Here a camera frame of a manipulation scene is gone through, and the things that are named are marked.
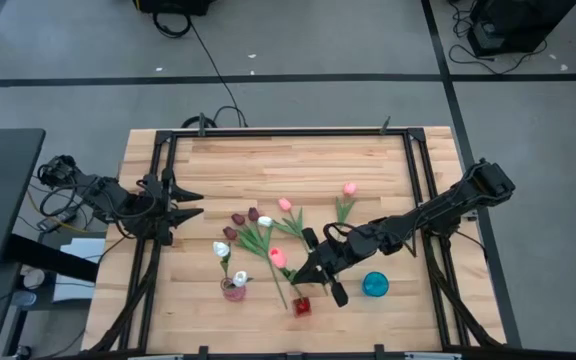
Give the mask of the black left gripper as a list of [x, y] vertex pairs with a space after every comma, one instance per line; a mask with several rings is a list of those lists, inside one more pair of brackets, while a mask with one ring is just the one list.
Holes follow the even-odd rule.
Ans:
[[[170, 200], [164, 184], [158, 180], [154, 174], [147, 174], [143, 177], [142, 183], [148, 196], [154, 201], [154, 206], [144, 215], [144, 229], [141, 237], [147, 240], [154, 240], [162, 246], [170, 246], [173, 242], [171, 227], [177, 228], [183, 222], [204, 212], [202, 208], [172, 209], [170, 211]], [[203, 195], [187, 191], [172, 184], [172, 199], [176, 202], [190, 202], [202, 200]]]

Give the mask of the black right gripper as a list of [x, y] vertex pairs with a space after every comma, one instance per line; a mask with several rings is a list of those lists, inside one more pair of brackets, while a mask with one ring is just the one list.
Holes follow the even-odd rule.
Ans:
[[339, 241], [330, 234], [331, 226], [324, 227], [326, 240], [319, 242], [312, 228], [305, 228], [302, 234], [309, 249], [304, 265], [292, 277], [292, 284], [329, 284], [338, 307], [348, 303], [348, 295], [335, 276], [374, 254], [374, 227], [350, 226], [342, 231], [345, 241]]

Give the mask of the pink artificial tulip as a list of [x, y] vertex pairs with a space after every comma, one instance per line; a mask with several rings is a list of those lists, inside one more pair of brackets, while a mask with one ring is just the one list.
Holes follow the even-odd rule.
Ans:
[[292, 302], [301, 300], [303, 298], [303, 295], [299, 290], [299, 288], [293, 283], [297, 271], [288, 267], [288, 260], [285, 253], [280, 248], [277, 247], [270, 248], [268, 251], [268, 259], [271, 265], [271, 273], [273, 275], [273, 280], [275, 281], [275, 284], [278, 288], [281, 298], [285, 299], [280, 285], [280, 281], [278, 280], [278, 277], [275, 273], [276, 270], [278, 270], [282, 274], [282, 276], [290, 283], [291, 288], [296, 293], [297, 297], [294, 298]]
[[275, 221], [274, 226], [280, 231], [293, 235], [304, 242], [305, 239], [302, 234], [303, 209], [300, 208], [298, 214], [294, 215], [292, 211], [292, 203], [287, 198], [280, 198], [278, 200], [278, 206], [285, 214], [288, 215], [288, 218], [283, 218], [282, 221]]
[[356, 199], [354, 198], [357, 192], [357, 185], [355, 183], [346, 183], [342, 189], [342, 196], [336, 198], [336, 212], [337, 221], [339, 223], [345, 223], [347, 217], [353, 208]]

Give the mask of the blue round glass vase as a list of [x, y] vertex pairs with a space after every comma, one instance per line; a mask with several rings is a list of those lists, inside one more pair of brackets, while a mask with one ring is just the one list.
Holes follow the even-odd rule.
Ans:
[[362, 292], [369, 297], [383, 297], [389, 291], [389, 280], [381, 272], [370, 272], [362, 281]]

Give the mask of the red square glass vase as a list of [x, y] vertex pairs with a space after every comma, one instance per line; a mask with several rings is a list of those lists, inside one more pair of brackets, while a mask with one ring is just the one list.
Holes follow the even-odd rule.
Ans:
[[311, 303], [308, 297], [296, 298], [292, 301], [293, 314], [296, 318], [312, 314]]

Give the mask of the pink round glass vase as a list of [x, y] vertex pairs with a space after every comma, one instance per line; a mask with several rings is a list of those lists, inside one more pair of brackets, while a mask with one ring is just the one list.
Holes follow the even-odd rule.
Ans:
[[231, 278], [224, 278], [221, 283], [223, 297], [231, 302], [239, 302], [245, 298], [246, 286], [236, 286]]

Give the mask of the white flat box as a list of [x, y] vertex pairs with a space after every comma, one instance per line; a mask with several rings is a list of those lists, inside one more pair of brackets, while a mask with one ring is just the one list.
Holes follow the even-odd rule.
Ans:
[[[70, 244], [62, 245], [60, 250], [97, 264], [105, 251], [105, 241], [101, 238], [73, 238]], [[91, 300], [94, 289], [93, 282], [57, 275], [52, 302]]]

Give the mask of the black power adapter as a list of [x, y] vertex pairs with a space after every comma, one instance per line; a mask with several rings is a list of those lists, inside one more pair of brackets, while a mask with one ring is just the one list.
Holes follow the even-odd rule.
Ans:
[[51, 233], [60, 228], [74, 229], [72, 223], [77, 219], [75, 210], [68, 209], [54, 217], [47, 217], [39, 221], [36, 226], [42, 233]]

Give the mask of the black slanted bar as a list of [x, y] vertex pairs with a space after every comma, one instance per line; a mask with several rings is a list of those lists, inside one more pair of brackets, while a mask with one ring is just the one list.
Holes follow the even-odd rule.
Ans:
[[96, 281], [99, 270], [97, 263], [16, 234], [9, 237], [2, 258], [88, 282]]

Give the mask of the white round cup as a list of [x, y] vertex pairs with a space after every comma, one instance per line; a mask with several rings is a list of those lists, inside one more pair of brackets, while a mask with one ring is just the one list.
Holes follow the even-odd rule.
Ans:
[[41, 287], [46, 281], [46, 274], [41, 269], [29, 269], [22, 276], [22, 283], [26, 289], [34, 290]]

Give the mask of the black box on floor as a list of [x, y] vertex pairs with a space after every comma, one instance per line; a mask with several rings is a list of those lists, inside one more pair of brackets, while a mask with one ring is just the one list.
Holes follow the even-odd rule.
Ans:
[[203, 16], [215, 0], [132, 0], [143, 13], [171, 13]]

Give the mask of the black floor equipment case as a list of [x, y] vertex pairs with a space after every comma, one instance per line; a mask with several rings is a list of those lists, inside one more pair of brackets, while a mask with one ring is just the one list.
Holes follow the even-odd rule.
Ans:
[[576, 0], [477, 0], [467, 40], [476, 56], [530, 53], [576, 5]]

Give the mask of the black aluminium table frame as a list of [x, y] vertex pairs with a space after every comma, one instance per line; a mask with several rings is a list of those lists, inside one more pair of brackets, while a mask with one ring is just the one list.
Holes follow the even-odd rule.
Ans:
[[[487, 359], [504, 350], [493, 295], [489, 246], [469, 242], [475, 224], [464, 214], [456, 231], [419, 229], [391, 255], [376, 252], [335, 276], [348, 303], [338, 307], [330, 285], [298, 284], [312, 314], [296, 318], [290, 283], [276, 270], [284, 308], [266, 260], [237, 247], [224, 233], [255, 207], [274, 222], [303, 209], [303, 229], [320, 242], [323, 227], [338, 222], [336, 198], [355, 183], [356, 202], [345, 223], [359, 226], [403, 215], [460, 181], [448, 128], [213, 128], [134, 130], [125, 150], [120, 185], [135, 191], [146, 174], [174, 177], [204, 196], [179, 202], [203, 213], [171, 230], [173, 242], [125, 239], [110, 229], [111, 251], [99, 264], [87, 326], [85, 355], [97, 360], [183, 354], [184, 360], [404, 359], [405, 352], [461, 354]], [[229, 277], [252, 281], [242, 301], [222, 295], [223, 270], [214, 242], [231, 244]], [[274, 226], [270, 248], [288, 267], [307, 260], [306, 241]], [[383, 297], [362, 292], [370, 272], [389, 280]]]

